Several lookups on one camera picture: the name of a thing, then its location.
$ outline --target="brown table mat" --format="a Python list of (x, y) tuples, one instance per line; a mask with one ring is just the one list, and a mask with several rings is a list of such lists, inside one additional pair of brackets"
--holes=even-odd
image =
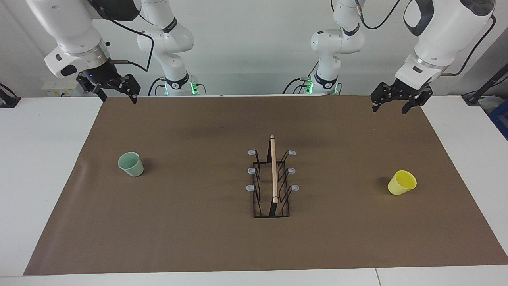
[[(368, 97), (109, 98), (25, 275), (508, 264), (421, 109)], [(268, 138), (291, 217), (252, 218)], [(138, 152), (145, 173), (117, 167)], [(390, 195), (399, 169), (415, 190)]]

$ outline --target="white table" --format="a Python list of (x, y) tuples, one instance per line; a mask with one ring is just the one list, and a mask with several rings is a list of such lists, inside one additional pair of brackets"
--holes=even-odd
[[(508, 285), (507, 265), (17, 277), (100, 106), (97, 98), (24, 98), (0, 109), (0, 285)], [(460, 97), (432, 97), (423, 110), (507, 252), (508, 142)]]

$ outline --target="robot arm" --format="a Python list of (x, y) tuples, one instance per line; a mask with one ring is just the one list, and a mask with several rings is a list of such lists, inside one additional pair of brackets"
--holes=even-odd
[(371, 94), (372, 110), (392, 100), (407, 100), (402, 108), (423, 106), (436, 80), (482, 30), (494, 11), (495, 0), (411, 0), (404, 12), (409, 31), (418, 37), (414, 51), (395, 74)]
[(101, 34), (92, 25), (85, 5), (99, 7), (109, 19), (132, 20), (139, 14), (135, 0), (26, 0), (44, 29), (55, 38), (57, 47), (45, 62), (57, 78), (77, 77), (103, 101), (105, 89), (127, 94), (136, 103), (140, 86), (130, 74), (120, 76), (110, 62), (109, 51)]
[[(190, 95), (195, 93), (194, 78), (185, 69), (183, 59), (176, 55), (194, 46), (192, 33), (178, 23), (167, 0), (143, 0), (142, 9), (147, 20), (154, 26), (145, 31), (154, 39), (153, 56), (162, 66), (166, 80), (166, 90), (170, 95)], [(151, 41), (138, 36), (138, 46), (149, 53)]]
[(311, 78), (313, 93), (333, 93), (341, 66), (337, 54), (358, 52), (365, 43), (354, 0), (338, 0), (333, 18), (340, 29), (316, 32), (311, 39), (312, 50), (320, 58), (318, 70)]

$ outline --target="plastic cup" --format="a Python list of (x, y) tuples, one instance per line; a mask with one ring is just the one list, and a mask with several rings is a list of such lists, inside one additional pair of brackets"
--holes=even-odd
[(143, 163), (141, 162), (141, 158), (136, 152), (127, 152), (120, 156), (118, 159), (118, 167), (124, 170), (131, 177), (137, 177), (145, 170)]
[(402, 195), (416, 188), (416, 178), (408, 171), (397, 171), (388, 183), (388, 190), (394, 195)]

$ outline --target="wooden stick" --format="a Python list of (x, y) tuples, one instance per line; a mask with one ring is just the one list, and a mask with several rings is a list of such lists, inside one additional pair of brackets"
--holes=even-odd
[(279, 189), (277, 187), (277, 155), (275, 154), (275, 136), (270, 136), (270, 146), (272, 152), (272, 188), (273, 188), (273, 203), (279, 203)]

